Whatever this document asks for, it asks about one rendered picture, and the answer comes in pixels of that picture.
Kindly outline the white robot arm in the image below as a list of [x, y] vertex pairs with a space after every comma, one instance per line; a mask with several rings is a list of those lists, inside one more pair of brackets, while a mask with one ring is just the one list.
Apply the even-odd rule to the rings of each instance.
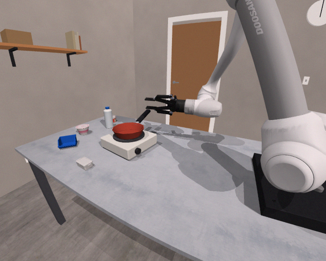
[[275, 0], [226, 0], [236, 10], [227, 45], [197, 100], [184, 113], [219, 117], [216, 86], [245, 39], [253, 58], [268, 114], [261, 127], [262, 171], [276, 188], [317, 191], [326, 181], [326, 114], [308, 111], [292, 47]]

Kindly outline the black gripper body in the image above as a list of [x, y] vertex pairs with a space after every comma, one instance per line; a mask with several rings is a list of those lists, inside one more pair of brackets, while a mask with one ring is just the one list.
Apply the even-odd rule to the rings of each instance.
[[178, 99], [171, 99], [168, 101], [169, 103], [172, 103], [173, 105], [168, 105], [168, 107], [172, 107], [173, 109], [170, 110], [172, 112], [183, 112], [184, 113], [184, 103], [185, 100], [178, 100]]

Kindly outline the red frying pan with black handle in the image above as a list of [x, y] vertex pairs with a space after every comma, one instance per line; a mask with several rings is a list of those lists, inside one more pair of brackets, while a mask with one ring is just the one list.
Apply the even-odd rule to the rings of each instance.
[[113, 132], [115, 135], [120, 139], [134, 139], [141, 135], [144, 126], [141, 123], [141, 121], [150, 113], [150, 110], [146, 110], [137, 120], [136, 123], [130, 122], [130, 123], [122, 123], [118, 124], [113, 127]]

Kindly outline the blue plastic bin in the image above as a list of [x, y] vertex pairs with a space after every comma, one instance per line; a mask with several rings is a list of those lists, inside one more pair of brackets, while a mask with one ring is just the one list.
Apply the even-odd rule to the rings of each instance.
[[[76, 143], [76, 144], [74, 144]], [[69, 145], [70, 144], [70, 145]], [[67, 136], [61, 136], [58, 139], [58, 148], [67, 148], [67, 147], [73, 147], [77, 145], [77, 138], [76, 135], [67, 135]]]

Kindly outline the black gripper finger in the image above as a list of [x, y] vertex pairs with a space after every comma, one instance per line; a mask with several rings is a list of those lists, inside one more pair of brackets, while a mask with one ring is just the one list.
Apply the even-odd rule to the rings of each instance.
[[147, 106], [146, 109], [152, 109], [157, 111], [157, 113], [161, 113], [161, 114], [168, 114], [171, 115], [173, 114], [172, 111], [165, 111], [165, 110], [172, 110], [172, 107], [168, 107], [168, 106], [161, 106], [161, 107], [156, 107], [156, 106]]
[[169, 98], [169, 99], [174, 99], [173, 98], [173, 95], [157, 95], [156, 97], [154, 98], [145, 98], [145, 101], [158, 101], [158, 102], [162, 102], [162, 103], [166, 103], [168, 105], [173, 105], [172, 103], [169, 103], [168, 101], [169, 100], [164, 100], [163, 98]]

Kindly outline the white bottle with blue cap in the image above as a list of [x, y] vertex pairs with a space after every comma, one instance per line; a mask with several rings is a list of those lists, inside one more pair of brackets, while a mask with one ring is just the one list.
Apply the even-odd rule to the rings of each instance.
[[105, 127], [113, 128], [114, 125], [113, 125], [112, 110], [109, 108], [109, 106], [105, 107], [104, 118], [105, 118]]

